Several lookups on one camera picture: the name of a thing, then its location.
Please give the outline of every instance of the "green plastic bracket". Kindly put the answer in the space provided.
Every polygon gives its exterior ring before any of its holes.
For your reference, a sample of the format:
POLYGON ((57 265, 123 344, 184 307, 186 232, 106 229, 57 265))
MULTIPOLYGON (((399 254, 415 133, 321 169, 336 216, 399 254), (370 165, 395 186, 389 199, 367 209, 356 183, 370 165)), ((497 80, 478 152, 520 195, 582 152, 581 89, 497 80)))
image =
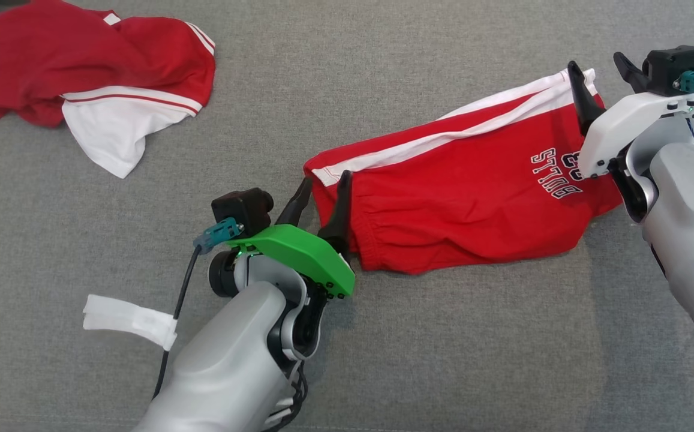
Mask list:
POLYGON ((352 295, 354 271, 327 241, 289 224, 272 225, 250 238, 226 242, 242 252, 259 251, 278 260, 338 297, 352 295))

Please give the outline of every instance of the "white trim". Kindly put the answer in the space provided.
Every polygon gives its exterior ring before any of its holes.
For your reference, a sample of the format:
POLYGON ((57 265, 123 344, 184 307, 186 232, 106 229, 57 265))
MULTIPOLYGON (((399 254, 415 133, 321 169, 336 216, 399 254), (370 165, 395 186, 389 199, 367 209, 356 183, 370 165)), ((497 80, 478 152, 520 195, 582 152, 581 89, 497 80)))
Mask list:
POLYGON ((191 30, 192 30, 192 31, 195 33, 195 35, 198 37, 198 39, 200 40, 200 43, 203 44, 203 46, 205 47, 205 49, 207 49, 207 50, 211 53, 211 55, 213 55, 214 49, 213 49, 213 47, 211 46, 211 44, 209 44, 209 42, 208 42, 208 41, 210 41, 211 39, 210 39, 207 35, 205 35, 205 33, 203 33, 202 30, 200 30, 200 29, 198 28, 197 25, 190 24, 190 23, 188 23, 188 22, 185 22, 185 24, 186 24, 188 27, 191 28, 191 30))
POLYGON ((121 21, 122 20, 120 19, 120 17, 116 14, 108 14, 108 16, 104 17, 104 22, 106 22, 109 25, 114 25, 121 21))
MULTIPOLYGON (((585 74, 588 72, 591 72, 591 76, 594 77, 594 71, 590 70, 585 72, 585 74)), ((591 80, 588 81, 587 88, 593 95, 597 94, 597 89, 594 88, 594 84, 591 80)), ((498 103, 508 101, 507 99, 501 100, 503 97, 500 97, 493 98, 491 101, 489 101, 489 103, 492 104, 493 101, 497 99, 500 100, 498 103)), ((503 128, 504 126, 510 125, 511 123, 516 123, 536 115, 541 115, 545 112, 550 112, 550 110, 559 109, 560 107, 568 106, 568 104, 572 103, 573 95, 571 93, 570 82, 560 82, 557 85, 547 88, 546 90, 532 96, 530 99, 520 104, 519 107, 516 107, 516 109, 488 121, 484 121, 479 125, 472 126, 472 128, 465 129, 464 131, 448 131, 428 135, 426 137, 421 137, 420 139, 412 140, 411 142, 386 148, 385 150, 375 151, 374 153, 368 153, 366 155, 347 159, 346 161, 339 162, 338 164, 322 167, 322 169, 314 169, 312 170, 312 174, 316 175, 324 186, 331 186, 338 183, 339 178, 341 177, 341 172, 344 170, 358 172, 359 170, 376 169, 377 167, 398 164, 415 158, 415 156, 423 155, 423 153, 426 153, 427 151, 431 151, 442 145, 448 144, 452 140, 466 139, 467 137, 473 137, 479 134, 495 131, 498 128, 503 128)))
MULTIPOLYGON (((588 69, 584 71, 584 76, 586 82, 594 81, 594 69, 588 69)), ((438 120, 443 120, 443 118, 453 117, 455 115, 465 114, 467 112, 475 112, 475 110, 481 110, 485 107, 498 106, 498 104, 503 104, 504 102, 514 101, 528 95, 533 95, 539 91, 547 90, 547 88, 554 87, 558 84, 563 84, 563 82, 568 82, 568 70, 553 74, 553 76, 543 77, 542 79, 537 79, 534 82, 530 82, 526 85, 521 85, 520 87, 511 88, 509 90, 501 91, 495 95, 490 95, 486 98, 474 101, 471 104, 466 104, 459 109, 452 110, 443 117, 438 118, 438 120)))
POLYGON ((120 96, 125 98, 126 96, 141 97, 141 98, 151 98, 157 99, 157 101, 163 101, 166 104, 172 102, 173 104, 181 104, 181 106, 190 107, 188 110, 191 116, 195 116, 196 112, 202 109, 202 105, 190 98, 185 98, 184 96, 174 95, 172 93, 166 93, 160 90, 151 90, 149 88, 138 88, 138 87, 125 87, 122 85, 111 85, 109 87, 97 88, 96 90, 81 91, 80 93, 66 93, 61 95, 62 98, 66 99, 67 103, 70 104, 89 104, 94 103, 97 100, 103 100, 101 98, 120 96))

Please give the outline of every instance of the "red fabric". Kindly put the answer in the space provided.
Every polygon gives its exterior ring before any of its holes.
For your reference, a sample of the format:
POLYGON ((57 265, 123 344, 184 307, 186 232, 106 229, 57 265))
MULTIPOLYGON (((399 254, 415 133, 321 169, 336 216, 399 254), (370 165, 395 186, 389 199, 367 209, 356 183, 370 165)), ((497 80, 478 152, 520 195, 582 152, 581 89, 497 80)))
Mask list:
MULTIPOLYGON (((336 185, 326 188, 313 169, 427 135, 462 131, 509 112, 528 98, 312 158, 305 164, 305 174, 314 180, 322 223, 333 211, 336 185)), ((610 176, 581 180, 575 172, 574 155, 582 142, 570 104, 486 134, 454 140, 407 161, 355 172, 351 227, 363 269, 418 274, 569 251, 592 218, 621 202, 610 176), (560 168, 555 175, 550 172, 552 161, 560 168), (539 180, 550 175, 544 184, 556 183, 547 191, 539 180)))
POLYGON ((41 0, 0 14, 0 118, 15 110, 55 127, 64 118, 60 95, 110 85, 208 103, 214 58, 185 22, 130 17, 108 25, 110 13, 41 0))

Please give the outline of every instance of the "gray fabric surface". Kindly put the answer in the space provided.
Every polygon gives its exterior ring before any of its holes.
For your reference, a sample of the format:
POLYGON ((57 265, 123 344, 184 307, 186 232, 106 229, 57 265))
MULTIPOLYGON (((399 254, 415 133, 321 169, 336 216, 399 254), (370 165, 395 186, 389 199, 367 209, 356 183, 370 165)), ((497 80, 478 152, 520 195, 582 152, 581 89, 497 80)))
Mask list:
MULTIPOLYGON (((694 2, 85 0, 218 44, 212 101, 119 180, 70 132, 0 120, 0 432, 129 430, 160 351, 82 329, 86 295, 171 311, 209 203, 284 202, 319 151, 430 121, 565 67, 694 44, 694 2)), ((280 206, 273 211, 277 215, 280 206)), ((314 209, 304 218, 316 229, 314 209)), ((178 352, 223 305, 201 259, 178 352)), ((291 431, 694 430, 694 328, 618 209, 576 249, 420 277, 362 273, 331 304, 291 431)))

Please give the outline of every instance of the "red shorts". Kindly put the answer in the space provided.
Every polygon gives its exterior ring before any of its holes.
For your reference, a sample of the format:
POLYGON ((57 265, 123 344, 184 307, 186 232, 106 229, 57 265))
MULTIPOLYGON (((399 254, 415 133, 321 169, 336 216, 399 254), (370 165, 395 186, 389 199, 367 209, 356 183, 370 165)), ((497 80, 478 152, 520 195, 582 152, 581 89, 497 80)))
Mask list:
MULTIPOLYGON (((594 71, 585 72, 594 89, 594 71)), ((310 159, 322 222, 343 170, 354 172, 351 227, 364 270, 418 274, 574 248, 621 197, 583 179, 583 142, 566 71, 502 91, 427 125, 310 159)))

